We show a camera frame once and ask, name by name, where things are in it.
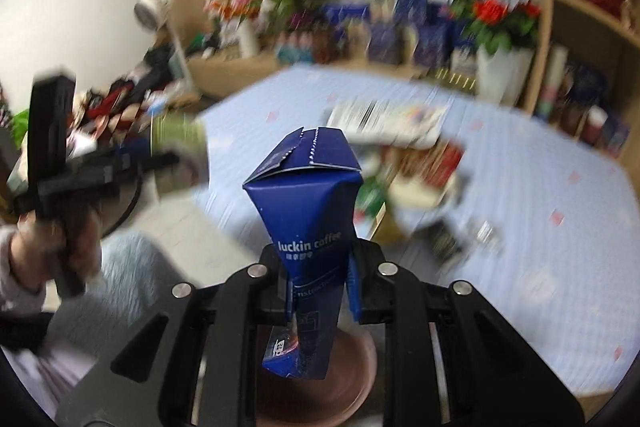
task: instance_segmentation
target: white flower pot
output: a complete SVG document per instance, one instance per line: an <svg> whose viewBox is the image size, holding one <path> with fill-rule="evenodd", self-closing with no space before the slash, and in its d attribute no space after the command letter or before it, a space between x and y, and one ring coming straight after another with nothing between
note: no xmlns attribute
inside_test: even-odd
<svg viewBox="0 0 640 427"><path fill-rule="evenodd" d="M513 107L527 80L533 53L524 48L500 49L490 57L482 46L478 50L478 99Z"/></svg>
<svg viewBox="0 0 640 427"><path fill-rule="evenodd" d="M250 20L244 20L238 25L236 35L242 58L257 57L260 54L260 42L258 42L254 25Z"/></svg>

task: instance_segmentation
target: silver screw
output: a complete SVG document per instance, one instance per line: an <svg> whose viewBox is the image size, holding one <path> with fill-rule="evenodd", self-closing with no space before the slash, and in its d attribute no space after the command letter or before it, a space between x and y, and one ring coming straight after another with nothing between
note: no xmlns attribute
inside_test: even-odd
<svg viewBox="0 0 640 427"><path fill-rule="evenodd" d="M191 295L191 285L186 282L181 282L171 288L171 293L176 299L182 299Z"/></svg>
<svg viewBox="0 0 640 427"><path fill-rule="evenodd" d="M378 265L378 271L382 275L386 275L387 277L389 277L390 275L395 275L396 273L398 273L398 266L393 263L380 263Z"/></svg>
<svg viewBox="0 0 640 427"><path fill-rule="evenodd" d="M269 271L264 264L252 264L249 268L246 269L249 277L254 277L254 279L259 279L260 277L264 277L267 275Z"/></svg>
<svg viewBox="0 0 640 427"><path fill-rule="evenodd" d="M469 295L474 290L467 281L455 281L453 283L453 291L458 295Z"/></svg>

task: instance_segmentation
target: table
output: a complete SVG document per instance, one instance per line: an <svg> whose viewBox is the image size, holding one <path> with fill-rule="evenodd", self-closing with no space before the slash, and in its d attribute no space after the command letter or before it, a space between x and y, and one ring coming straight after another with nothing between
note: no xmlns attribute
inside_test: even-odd
<svg viewBox="0 0 640 427"><path fill-rule="evenodd" d="M466 147L462 200L446 211L502 230L501 255L446 274L472 282L577 395L612 391L640 349L640 215L625 172L582 144L505 110L368 73L297 66L203 115L210 184L194 193L218 227L261 250L268 235L241 184L289 132L341 100L450 104L443 134ZM433 215L401 209L411 233Z"/></svg>

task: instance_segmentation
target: luckin coffee box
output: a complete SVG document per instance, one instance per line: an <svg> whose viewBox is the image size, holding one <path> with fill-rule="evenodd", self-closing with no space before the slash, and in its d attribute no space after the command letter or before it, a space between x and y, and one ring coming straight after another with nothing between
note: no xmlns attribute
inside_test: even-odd
<svg viewBox="0 0 640 427"><path fill-rule="evenodd" d="M263 360L279 375L326 375L361 185L342 131L327 127L292 132L244 182L289 275L294 327L274 330Z"/></svg>

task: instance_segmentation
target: paper roll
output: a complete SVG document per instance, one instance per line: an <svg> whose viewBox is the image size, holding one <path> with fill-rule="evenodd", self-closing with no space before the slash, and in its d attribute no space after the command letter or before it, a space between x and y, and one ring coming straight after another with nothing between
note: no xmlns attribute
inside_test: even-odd
<svg viewBox="0 0 640 427"><path fill-rule="evenodd" d="M548 120L554 103L558 97L558 88L564 78L564 69L569 58L569 49L561 44L553 44L549 51L546 64L545 81L540 91L540 99L536 108L536 115L542 120Z"/></svg>

